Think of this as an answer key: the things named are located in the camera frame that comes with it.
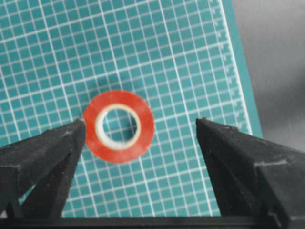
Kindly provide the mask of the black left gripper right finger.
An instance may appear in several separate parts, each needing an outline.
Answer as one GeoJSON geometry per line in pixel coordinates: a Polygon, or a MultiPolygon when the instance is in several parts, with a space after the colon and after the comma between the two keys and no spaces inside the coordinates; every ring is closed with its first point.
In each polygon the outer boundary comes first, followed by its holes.
{"type": "Polygon", "coordinates": [[[304,228],[304,152],[205,118],[196,120],[196,136],[222,216],[304,228]]]}

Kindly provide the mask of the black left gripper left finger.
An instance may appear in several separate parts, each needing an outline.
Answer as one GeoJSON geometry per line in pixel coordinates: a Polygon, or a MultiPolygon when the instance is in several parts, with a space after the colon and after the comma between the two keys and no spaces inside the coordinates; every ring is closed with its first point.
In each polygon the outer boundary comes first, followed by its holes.
{"type": "Polygon", "coordinates": [[[8,218],[59,218],[84,147],[82,119],[0,148],[0,210],[8,218]]]}

